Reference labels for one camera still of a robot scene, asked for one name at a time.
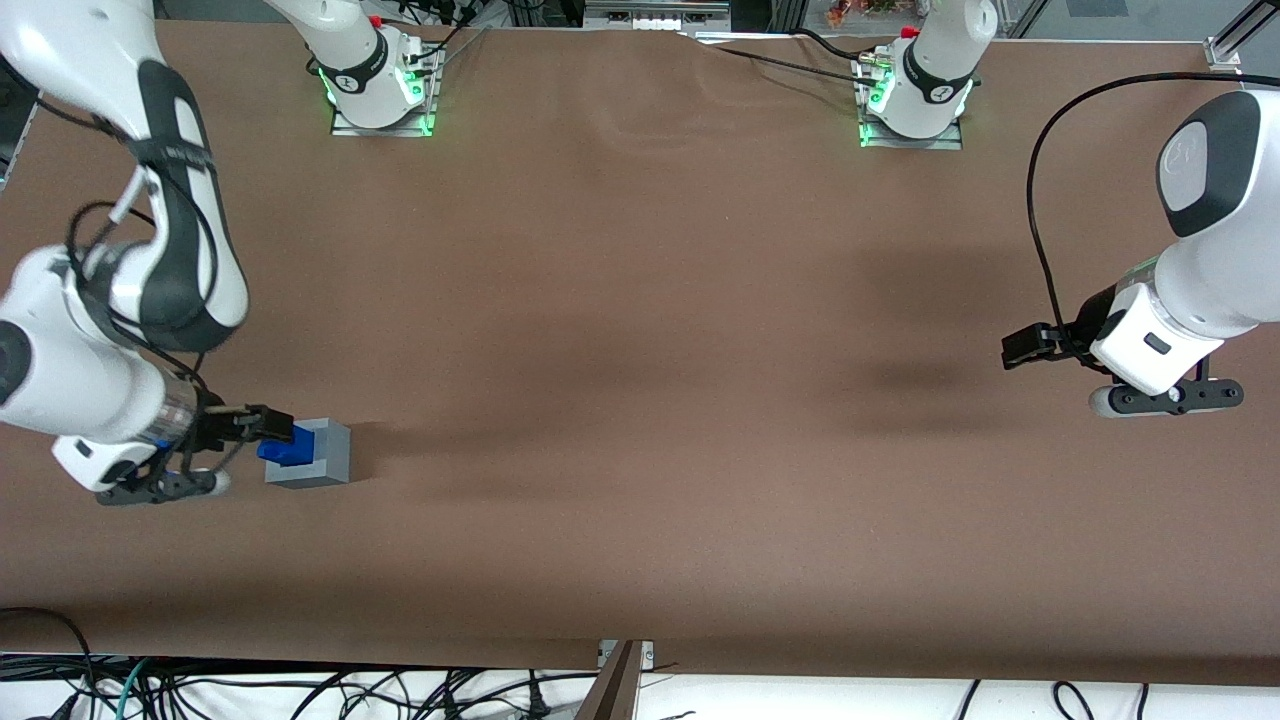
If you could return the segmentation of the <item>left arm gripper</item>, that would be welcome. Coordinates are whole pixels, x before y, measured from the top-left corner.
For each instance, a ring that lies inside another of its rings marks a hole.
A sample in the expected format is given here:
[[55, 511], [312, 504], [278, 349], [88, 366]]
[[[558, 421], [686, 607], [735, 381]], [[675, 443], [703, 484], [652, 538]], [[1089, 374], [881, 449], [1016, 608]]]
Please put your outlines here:
[[1075, 322], [1027, 325], [1001, 340], [1006, 372], [1085, 354], [1103, 372], [1144, 395], [1162, 395], [1228, 333], [1219, 297], [1156, 283], [1116, 283], [1087, 300]]

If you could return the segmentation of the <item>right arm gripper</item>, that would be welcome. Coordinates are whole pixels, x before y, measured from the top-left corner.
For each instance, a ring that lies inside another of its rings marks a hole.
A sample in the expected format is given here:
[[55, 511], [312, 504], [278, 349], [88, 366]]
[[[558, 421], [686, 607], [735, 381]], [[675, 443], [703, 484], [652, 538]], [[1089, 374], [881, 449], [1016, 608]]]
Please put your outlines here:
[[221, 493], [230, 483], [224, 457], [215, 468], [191, 468], [196, 454], [229, 442], [293, 443], [294, 418], [268, 405], [165, 406], [136, 437], [104, 443], [61, 436], [52, 455], [92, 493]]

